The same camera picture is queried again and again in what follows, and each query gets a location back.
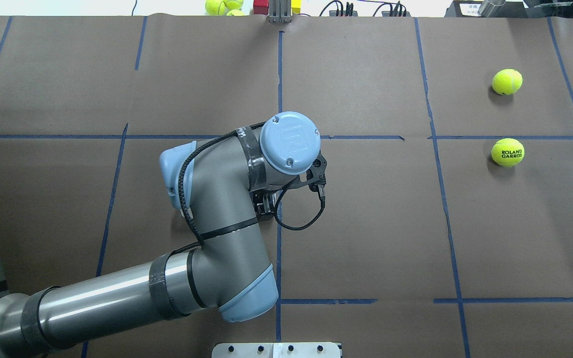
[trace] gray tabletop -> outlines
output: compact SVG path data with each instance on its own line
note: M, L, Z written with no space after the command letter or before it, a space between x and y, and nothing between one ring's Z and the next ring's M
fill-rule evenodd
M516 68L523 88L490 89ZM191 242L160 152L309 116L328 159L312 227L262 232L280 299L55 357L209 357L220 342L346 357L573 357L573 20L0 17L0 253L32 294ZM506 136L523 163L487 160ZM303 224L316 195L289 191Z

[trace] yellow tennis ball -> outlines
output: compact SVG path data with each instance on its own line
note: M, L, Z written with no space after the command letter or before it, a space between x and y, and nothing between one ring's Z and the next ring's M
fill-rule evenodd
M227 13L227 16L245 16L245 13L243 13L241 10L230 10Z
M225 6L232 10L240 10L243 7L243 0L225 0Z
M503 138L492 147L492 160L500 166L515 166L521 163L523 156L523 145L513 138Z
M498 71L492 79L492 89L502 95L514 94L521 88L523 84L523 76L519 71L512 70L511 68Z
M211 15L223 15L227 12L227 7L223 0L207 0L205 1L205 11Z

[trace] white floor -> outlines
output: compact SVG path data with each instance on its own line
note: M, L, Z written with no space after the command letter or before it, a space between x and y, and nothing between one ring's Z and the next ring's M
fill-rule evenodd
M403 0L412 16L443 17L452 0ZM0 15L27 16L114 16L130 15L135 0L0 0ZM328 0L302 0L302 13L317 16ZM372 16L379 6L375 2L352 0L359 16ZM249 11L253 0L245 0L243 11ZM135 15L168 13L177 15L204 14L204 0L138 0Z

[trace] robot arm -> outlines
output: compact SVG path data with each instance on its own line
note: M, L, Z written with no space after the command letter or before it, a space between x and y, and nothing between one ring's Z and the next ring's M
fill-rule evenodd
M293 183L318 158L320 136L311 120L296 112L236 134L186 165L184 185L178 185L181 167L205 142L161 155L172 204L189 203L200 247L32 296L5 295L0 298L0 357L67 349L216 306L228 322L268 311L278 291L250 191L266 197Z

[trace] white mounting plate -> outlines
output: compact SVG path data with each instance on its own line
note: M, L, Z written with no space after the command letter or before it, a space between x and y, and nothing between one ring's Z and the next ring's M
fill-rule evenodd
M342 358L340 347L341 344L333 342L218 344L211 351L211 358Z

